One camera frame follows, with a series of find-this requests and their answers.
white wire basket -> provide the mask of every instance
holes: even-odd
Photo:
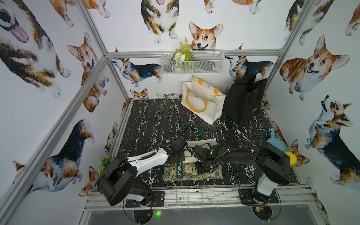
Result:
[[[220,73],[224,53],[222,50],[193,50],[194,61],[175,61],[175,50],[161,51],[165,74]]]

black bag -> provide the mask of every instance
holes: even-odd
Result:
[[[222,113],[237,125],[254,117],[264,96],[266,79],[255,82],[256,75],[238,78],[226,95]]]

marble countertop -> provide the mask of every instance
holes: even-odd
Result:
[[[134,100],[118,154],[128,157],[151,151],[157,142],[163,143],[174,138],[180,126],[188,121],[198,124],[206,139],[216,138],[218,145],[256,146],[270,138],[271,126],[262,108],[255,117],[240,126],[225,115],[209,125],[183,107],[181,99]],[[187,141],[199,140],[198,132],[193,127],[187,129],[183,137]],[[163,166],[157,166],[139,175],[136,180],[150,187],[251,185],[262,175],[256,166],[241,164],[223,165],[223,179],[165,182],[163,172]],[[290,183],[298,183],[295,176],[291,176]]]

blue dustpan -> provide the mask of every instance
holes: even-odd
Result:
[[[283,152],[287,152],[288,151],[288,147],[285,145],[284,142],[282,142],[279,138],[277,138],[275,136],[275,130],[270,128],[269,129],[271,138],[267,139],[266,142],[269,142],[270,144],[272,144],[273,146],[277,147],[278,149],[280,149]]]

white tote bag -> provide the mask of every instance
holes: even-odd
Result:
[[[181,104],[212,125],[221,116],[225,95],[201,79],[183,83]]]

